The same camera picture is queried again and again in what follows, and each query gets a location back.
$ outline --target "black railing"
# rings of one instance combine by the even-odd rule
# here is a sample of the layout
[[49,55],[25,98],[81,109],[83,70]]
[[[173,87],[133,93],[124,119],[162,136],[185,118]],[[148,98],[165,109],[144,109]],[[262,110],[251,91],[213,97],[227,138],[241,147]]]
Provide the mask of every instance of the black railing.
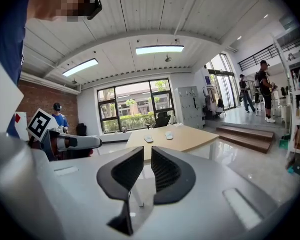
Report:
[[[295,41],[286,47],[282,48],[282,51],[286,52],[291,50],[292,48],[300,46],[300,40]],[[257,53],[253,54],[252,56],[246,58],[245,60],[240,61],[238,64],[242,71],[247,70],[248,68],[259,65],[261,60],[268,60],[269,58],[273,58],[278,56],[278,52],[276,51],[274,45],[270,45]]]

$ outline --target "person in blue shirt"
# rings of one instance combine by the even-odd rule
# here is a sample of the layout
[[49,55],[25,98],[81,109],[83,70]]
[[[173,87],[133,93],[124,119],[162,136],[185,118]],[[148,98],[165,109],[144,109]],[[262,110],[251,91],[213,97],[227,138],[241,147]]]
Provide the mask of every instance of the person in blue shirt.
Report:
[[61,108],[62,107],[58,102],[54,103],[53,109],[55,112],[52,114],[52,116],[55,118],[58,125],[64,127],[66,129],[66,133],[68,133],[69,125],[68,122],[66,121],[65,116],[60,113]]

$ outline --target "jeans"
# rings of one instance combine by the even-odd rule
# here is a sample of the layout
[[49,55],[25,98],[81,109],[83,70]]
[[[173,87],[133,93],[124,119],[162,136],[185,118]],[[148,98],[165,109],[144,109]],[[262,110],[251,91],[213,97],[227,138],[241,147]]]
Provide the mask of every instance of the jeans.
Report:
[[255,108],[252,104],[252,100],[251,100],[249,94],[247,92],[245,92],[242,95],[243,95],[243,102],[244,102],[245,110],[249,111],[249,106],[248,106],[248,102],[249,102],[252,111],[255,111]]

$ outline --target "floor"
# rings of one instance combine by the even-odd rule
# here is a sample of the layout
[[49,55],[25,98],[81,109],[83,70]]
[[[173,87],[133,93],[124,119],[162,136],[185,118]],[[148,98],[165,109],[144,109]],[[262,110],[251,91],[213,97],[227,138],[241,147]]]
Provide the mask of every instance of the floor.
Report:
[[[213,132],[213,128],[205,127],[205,131]],[[100,154],[104,155],[125,148],[124,142],[104,144],[99,148]],[[262,154],[257,151],[244,148],[224,140],[217,140],[217,148],[214,160],[228,166],[248,181],[256,184],[268,193],[278,205],[289,200],[300,183],[300,176],[289,174],[285,170],[286,150],[278,148],[278,141],[274,141],[269,152]],[[197,148],[192,155],[208,158],[209,146]],[[139,208],[133,195],[130,197],[130,212],[135,213],[131,217],[132,226],[136,231],[152,211],[153,195],[155,191],[154,174],[150,165],[144,166],[144,176],[140,174],[136,181],[139,195],[144,202],[144,207]]]
[[222,113],[218,118],[214,119],[214,121],[225,122],[225,123],[233,123],[233,124],[242,124],[242,125],[259,125],[259,126],[271,126],[276,128],[284,128],[284,123],[281,121],[281,117],[275,117],[276,122],[274,124],[266,122],[265,118],[265,110],[263,103],[261,104],[262,109],[260,107],[257,113],[253,113],[251,108],[249,107],[250,113],[245,111],[243,106],[230,109],[225,113]]

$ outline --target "red brick wall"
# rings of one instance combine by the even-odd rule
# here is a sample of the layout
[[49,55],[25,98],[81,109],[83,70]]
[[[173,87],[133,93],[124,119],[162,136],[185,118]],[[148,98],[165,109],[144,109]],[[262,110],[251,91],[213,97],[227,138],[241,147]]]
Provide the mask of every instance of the red brick wall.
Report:
[[69,124],[69,134],[76,134],[79,123],[76,95],[22,80],[18,87],[24,98],[16,111],[26,112],[28,123],[38,108],[52,114],[53,104],[59,102],[62,106],[61,113]]

